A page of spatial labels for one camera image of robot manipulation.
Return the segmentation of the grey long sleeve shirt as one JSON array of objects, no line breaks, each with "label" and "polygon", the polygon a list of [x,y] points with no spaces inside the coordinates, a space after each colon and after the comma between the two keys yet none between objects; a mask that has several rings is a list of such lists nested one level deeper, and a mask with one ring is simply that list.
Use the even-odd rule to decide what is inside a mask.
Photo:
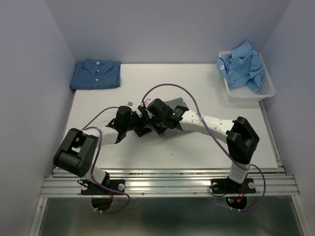
[{"label": "grey long sleeve shirt", "polygon": [[[180,109],[176,109],[176,107],[178,107],[178,106],[185,107],[185,108],[188,107],[182,97],[165,101],[165,104],[167,106],[169,106],[172,110],[171,118],[178,117],[179,115],[183,114],[183,111],[181,111]],[[163,133],[161,133],[159,136],[164,138],[164,139],[169,139],[169,138],[174,137],[174,136],[183,136],[183,135],[186,135],[189,133],[190,133],[190,131],[184,131],[184,130],[177,129],[177,128],[174,128],[174,129],[168,128]]]}]

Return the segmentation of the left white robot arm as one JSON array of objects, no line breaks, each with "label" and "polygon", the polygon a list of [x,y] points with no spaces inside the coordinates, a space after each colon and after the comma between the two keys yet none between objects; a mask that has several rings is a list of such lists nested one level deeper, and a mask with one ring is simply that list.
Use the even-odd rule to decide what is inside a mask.
[{"label": "left white robot arm", "polygon": [[139,106],[134,111],[129,106],[120,106],[115,118],[103,128],[70,129],[54,156],[54,166],[93,183],[93,189],[99,194],[122,194],[117,188],[110,188],[110,176],[96,167],[96,157],[102,146],[120,143],[129,131],[138,137],[149,133],[148,117],[145,107]]}]

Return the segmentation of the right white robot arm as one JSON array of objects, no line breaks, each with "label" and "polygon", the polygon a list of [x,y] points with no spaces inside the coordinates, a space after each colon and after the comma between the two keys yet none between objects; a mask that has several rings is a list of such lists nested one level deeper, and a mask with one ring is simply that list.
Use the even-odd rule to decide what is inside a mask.
[{"label": "right white robot arm", "polygon": [[199,115],[188,108],[183,98],[147,99],[137,109],[148,127],[162,137],[197,132],[226,143],[232,161],[226,186],[232,192],[244,187],[253,153],[260,141],[246,118],[230,120]]}]

